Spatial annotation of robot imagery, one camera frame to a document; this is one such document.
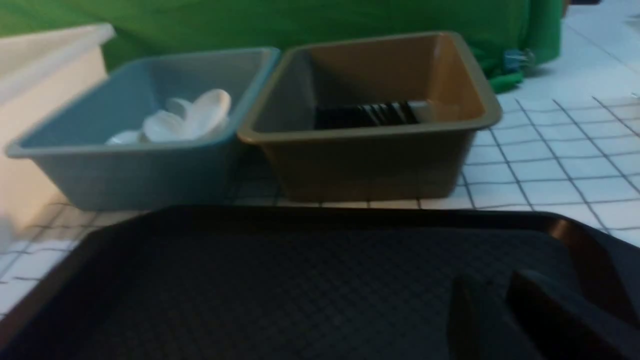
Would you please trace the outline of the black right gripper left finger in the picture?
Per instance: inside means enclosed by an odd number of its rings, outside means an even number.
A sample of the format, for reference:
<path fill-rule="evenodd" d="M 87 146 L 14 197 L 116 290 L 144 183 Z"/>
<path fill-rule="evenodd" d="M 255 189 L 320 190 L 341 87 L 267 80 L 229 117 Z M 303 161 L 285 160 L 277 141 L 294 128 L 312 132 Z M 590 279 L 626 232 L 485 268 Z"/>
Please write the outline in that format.
<path fill-rule="evenodd" d="M 471 275 L 452 280 L 446 324 L 451 360 L 541 360 L 502 298 Z"/>

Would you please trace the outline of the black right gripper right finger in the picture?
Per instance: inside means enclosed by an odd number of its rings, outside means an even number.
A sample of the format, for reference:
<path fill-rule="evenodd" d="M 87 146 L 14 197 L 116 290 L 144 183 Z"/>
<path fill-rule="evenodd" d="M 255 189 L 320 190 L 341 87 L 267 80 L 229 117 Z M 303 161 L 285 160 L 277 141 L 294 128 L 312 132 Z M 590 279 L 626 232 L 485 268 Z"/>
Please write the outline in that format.
<path fill-rule="evenodd" d="M 512 272 L 506 301 L 522 331 L 546 360 L 640 357 L 638 328 L 538 272 Z"/>

